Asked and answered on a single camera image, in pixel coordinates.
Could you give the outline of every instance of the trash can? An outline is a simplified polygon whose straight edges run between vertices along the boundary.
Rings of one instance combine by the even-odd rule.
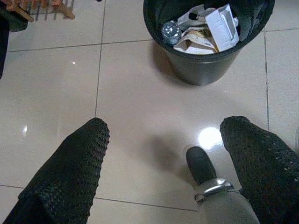
[[[191,55],[174,50],[163,43],[161,27],[175,20],[192,7],[218,8],[229,3],[237,16],[240,41],[231,49],[209,55]],[[252,41],[268,22],[275,0],[144,0],[145,24],[154,40],[165,50],[176,75],[193,85],[207,85],[220,79],[237,57],[240,50]]]

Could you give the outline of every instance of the trash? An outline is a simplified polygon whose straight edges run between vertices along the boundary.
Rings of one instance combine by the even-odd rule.
[[[208,14],[206,23],[220,52],[234,47],[239,42],[239,35],[229,4]]]
[[[218,9],[199,5],[179,17],[178,22],[163,25],[164,42],[175,50],[189,54],[213,54],[234,47],[239,42],[236,27],[237,17],[233,17],[229,4]]]
[[[187,13],[179,17],[178,26],[181,30],[187,30],[189,27],[196,27],[206,23],[204,13],[215,10],[215,8],[207,8],[204,5],[195,6]]]
[[[162,26],[163,42],[171,46],[176,45],[182,36],[182,31],[175,21],[169,21]]]
[[[218,51],[210,30],[205,27],[187,29],[173,48],[194,55],[213,54]]]
[[[249,43],[262,32],[268,22],[274,8],[275,0],[143,0],[143,12],[146,27],[155,42],[159,44],[169,59],[176,76],[184,82],[194,85],[206,85],[221,78],[230,67],[232,62],[238,58],[239,52],[248,46]],[[255,10],[256,2],[265,2],[265,9],[261,9],[257,14],[260,22],[250,22],[249,30],[253,24],[259,25],[253,28],[252,33],[243,41],[236,44],[233,48],[221,53],[209,55],[192,55],[183,53],[170,47],[163,42],[161,34],[162,25],[170,20],[177,19],[188,12],[194,6],[205,4],[205,8],[219,8],[227,3],[230,4],[233,16],[239,21],[237,27],[238,34],[243,33],[244,21],[254,19],[251,16]]]

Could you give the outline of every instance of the wooden rack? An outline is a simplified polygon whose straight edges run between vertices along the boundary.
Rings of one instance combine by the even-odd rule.
[[[29,4],[31,4],[32,9],[36,9],[38,3],[41,3],[42,8],[49,6],[49,0],[0,0],[6,5],[6,10],[9,12],[16,12],[24,19],[29,22],[33,22],[34,19],[31,17],[26,10]],[[62,0],[52,0],[52,7],[64,13],[70,19],[75,19],[73,12],[62,2]]]

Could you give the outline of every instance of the tile floor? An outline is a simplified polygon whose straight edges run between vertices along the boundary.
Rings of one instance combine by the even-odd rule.
[[[297,0],[276,0],[265,32],[204,87],[173,75],[143,23],[142,0],[74,0],[73,11],[73,21],[39,15],[10,35],[0,80],[0,223],[61,141],[94,116],[111,139],[90,224],[196,223],[187,148],[201,145],[218,176],[239,186],[218,135],[213,147],[201,140],[225,117],[246,116],[299,148]]]

